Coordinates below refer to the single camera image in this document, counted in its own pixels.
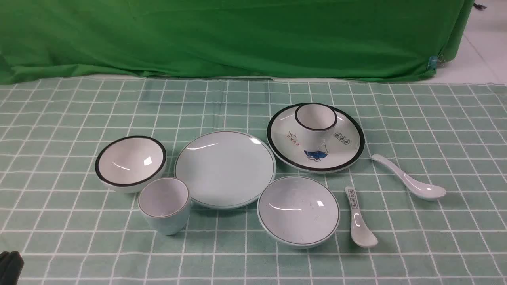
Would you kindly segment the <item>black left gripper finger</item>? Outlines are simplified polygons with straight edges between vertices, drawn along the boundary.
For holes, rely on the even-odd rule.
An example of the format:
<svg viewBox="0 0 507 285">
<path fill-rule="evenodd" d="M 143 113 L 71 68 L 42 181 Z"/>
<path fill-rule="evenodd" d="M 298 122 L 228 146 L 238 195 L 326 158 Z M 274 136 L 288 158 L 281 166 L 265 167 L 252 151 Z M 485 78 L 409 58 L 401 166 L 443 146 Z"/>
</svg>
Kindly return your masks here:
<svg viewBox="0 0 507 285">
<path fill-rule="evenodd" d="M 17 285 L 24 266 L 18 251 L 3 251 L 0 255 L 0 284 Z"/>
</svg>

